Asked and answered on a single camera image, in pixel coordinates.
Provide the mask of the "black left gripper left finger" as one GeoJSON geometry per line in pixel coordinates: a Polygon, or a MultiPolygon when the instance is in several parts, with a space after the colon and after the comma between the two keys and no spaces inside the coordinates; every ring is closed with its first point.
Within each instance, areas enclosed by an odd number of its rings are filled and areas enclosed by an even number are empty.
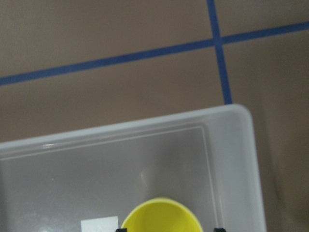
{"type": "Polygon", "coordinates": [[[126,232],[126,228],[118,228],[116,229],[116,232],[126,232]]]}

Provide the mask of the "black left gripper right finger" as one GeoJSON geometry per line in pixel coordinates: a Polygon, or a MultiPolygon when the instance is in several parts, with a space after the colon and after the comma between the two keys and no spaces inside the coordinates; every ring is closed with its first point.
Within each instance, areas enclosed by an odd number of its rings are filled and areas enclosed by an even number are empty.
{"type": "Polygon", "coordinates": [[[214,228],[214,232],[225,232],[224,228],[214,228]]]}

